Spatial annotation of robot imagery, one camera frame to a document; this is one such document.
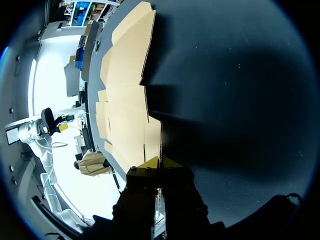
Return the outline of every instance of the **screw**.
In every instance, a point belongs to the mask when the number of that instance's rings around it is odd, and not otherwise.
[[[11,181],[12,181],[12,183],[13,183],[14,185],[16,185],[16,186],[18,185],[18,182],[14,179],[14,177],[12,177],[12,180],[11,180]]]

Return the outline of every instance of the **black table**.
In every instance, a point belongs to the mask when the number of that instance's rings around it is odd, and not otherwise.
[[[122,177],[103,149],[95,103],[112,31],[139,2],[124,1],[112,16],[89,73],[93,138]],[[286,15],[268,0],[150,2],[157,12],[142,81],[149,113],[163,122],[163,154],[191,166],[210,222],[230,226],[276,194],[303,195],[316,163],[318,92]]]

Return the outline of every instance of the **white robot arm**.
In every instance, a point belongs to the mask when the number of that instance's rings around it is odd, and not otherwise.
[[[43,121],[43,119],[37,119],[36,121],[27,122],[21,125],[18,130],[18,136],[21,142],[28,144],[33,153],[40,158],[45,170],[45,173],[40,175],[40,179],[43,185],[43,193],[48,201],[51,212],[70,227],[82,233],[83,228],[90,227],[92,224],[85,223],[71,209],[62,210],[57,193],[54,189],[54,185],[58,184],[58,180],[54,171],[52,148],[59,146],[52,146],[51,135],[58,131],[46,129],[51,126],[48,126],[48,124],[43,126],[45,121],[46,120]]]

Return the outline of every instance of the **flattened cardboard box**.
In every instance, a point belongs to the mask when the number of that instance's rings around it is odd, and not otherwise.
[[[113,46],[101,62],[97,125],[105,150],[122,169],[161,157],[162,124],[148,114],[146,89],[139,85],[149,51],[156,11],[141,2],[112,33]]]

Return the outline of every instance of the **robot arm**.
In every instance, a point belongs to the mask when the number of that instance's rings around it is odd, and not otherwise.
[[[54,170],[52,156],[52,138],[59,132],[58,124],[73,120],[73,116],[59,117],[54,120],[52,111],[47,108],[42,111],[42,119],[27,122],[19,127],[18,136],[21,142],[28,144],[33,153],[40,159],[45,173],[40,175],[43,185],[43,193],[50,207],[50,211],[73,229],[82,233],[89,225],[84,223],[71,209],[62,210],[54,185],[58,184]]]

